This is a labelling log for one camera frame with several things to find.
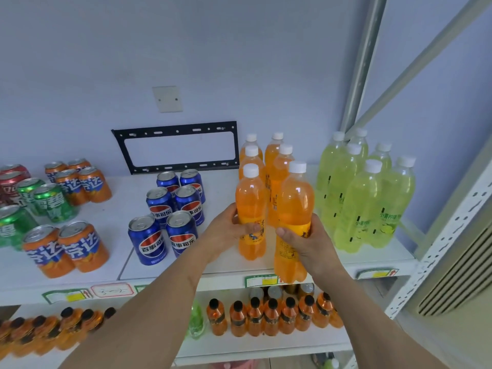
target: yellow-green soda bottle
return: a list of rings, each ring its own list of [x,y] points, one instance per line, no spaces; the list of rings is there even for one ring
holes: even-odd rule
[[[333,167],[325,204],[321,211],[321,221],[329,235],[333,235],[335,232],[347,187],[362,166],[360,162],[362,147],[360,145],[348,143],[343,149],[344,151],[340,152],[335,167]]]
[[[328,185],[331,180],[331,172],[335,166],[336,158],[339,152],[345,146],[343,141],[345,138],[344,132],[334,132],[332,140],[328,146],[323,150],[321,159],[319,161],[319,171],[316,180],[316,194],[315,194],[315,204],[317,207],[322,208],[326,195],[328,193]]]
[[[364,170],[359,172],[348,186],[340,220],[335,230],[337,248],[357,252],[366,242],[371,220],[376,218],[378,199],[382,191],[380,160],[368,159]]]
[[[365,160],[369,155],[369,145],[366,140],[367,129],[355,128],[355,136],[350,139],[349,144],[358,144],[362,147],[361,160]]]
[[[381,168],[381,175],[383,175],[386,171],[389,171],[392,167],[390,151],[391,151],[391,143],[378,142],[376,145],[376,150],[368,157],[368,159],[375,159],[383,162],[383,168]]]
[[[378,204],[377,216],[371,228],[369,244],[375,248],[385,247],[393,238],[400,219],[415,192],[415,158],[400,156],[392,170],[382,176],[383,190]]]

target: white bottle cap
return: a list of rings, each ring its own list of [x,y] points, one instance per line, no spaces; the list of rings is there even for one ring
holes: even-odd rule
[[[283,132],[275,132],[272,138],[274,140],[283,140]]]
[[[381,168],[383,168],[383,162],[375,159],[366,160],[366,165],[364,166],[364,171],[369,173],[380,173]]]
[[[359,155],[362,150],[362,145],[359,145],[358,143],[348,143],[347,144],[347,152],[352,155]]]
[[[258,147],[256,145],[248,145],[244,152],[246,153],[246,156],[256,156],[258,155]]]
[[[397,164],[402,167],[412,168],[413,165],[415,164],[415,159],[416,158],[414,156],[408,156],[408,155],[399,156],[397,159]]]
[[[290,173],[305,173],[306,172],[306,162],[300,162],[298,160],[293,160],[289,163]]]
[[[287,143],[284,143],[284,144],[281,143],[280,148],[279,148],[279,152],[280,152],[280,154],[283,154],[283,155],[290,155],[290,154],[292,154],[292,149],[293,149],[292,145],[289,145]]]
[[[376,150],[388,152],[391,150],[391,146],[391,142],[378,142],[376,145]]]
[[[345,132],[336,131],[333,132],[333,141],[343,141],[345,139]]]
[[[246,141],[255,142],[256,141],[256,133],[248,133],[246,135]]]
[[[243,167],[243,175],[247,178],[255,178],[260,175],[260,169],[254,163],[245,164]]]
[[[367,136],[367,129],[355,128],[355,135],[357,137],[365,137]]]

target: blue can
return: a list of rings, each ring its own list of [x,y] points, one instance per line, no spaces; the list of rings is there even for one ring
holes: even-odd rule
[[[180,176],[181,186],[193,185],[200,194],[200,202],[205,203],[205,190],[203,189],[202,177],[197,170],[184,170]]]
[[[204,222],[200,194],[193,185],[182,186],[176,191],[176,204],[178,210],[189,211],[195,219],[196,226]]]
[[[196,223],[189,211],[176,211],[167,218],[167,234],[176,257],[198,238]]]
[[[128,224],[128,235],[143,265],[157,264],[166,257],[167,249],[160,225],[153,216],[132,219]]]
[[[164,186],[173,196],[173,210],[176,211],[176,190],[180,187],[180,180],[173,171],[161,172],[157,175],[157,186]]]
[[[162,229],[166,229],[167,217],[174,210],[171,193],[164,187],[151,189],[147,193],[147,205]]]

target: black metal bracket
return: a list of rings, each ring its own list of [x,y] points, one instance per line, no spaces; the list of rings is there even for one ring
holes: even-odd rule
[[[238,125],[236,121],[218,121],[214,123],[168,125],[163,127],[112,129],[113,135],[120,146],[126,165],[132,175],[137,173],[156,173],[163,171],[183,171],[194,168],[196,170],[225,170],[239,168]],[[158,166],[135,167],[131,160],[125,140],[147,137],[166,137],[176,135],[194,135],[203,133],[232,132],[234,135],[235,158],[230,160],[206,160],[203,162],[179,163]]]

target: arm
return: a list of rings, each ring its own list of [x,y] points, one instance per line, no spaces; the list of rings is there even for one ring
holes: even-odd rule
[[[231,204],[165,272],[82,342],[60,369],[170,367],[185,338],[206,265],[240,236],[259,230],[255,223],[235,224],[235,214],[236,204]]]
[[[349,276],[317,215],[312,216],[307,239],[285,228],[276,232],[297,249],[316,285],[330,295],[361,369],[447,368],[386,316]]]

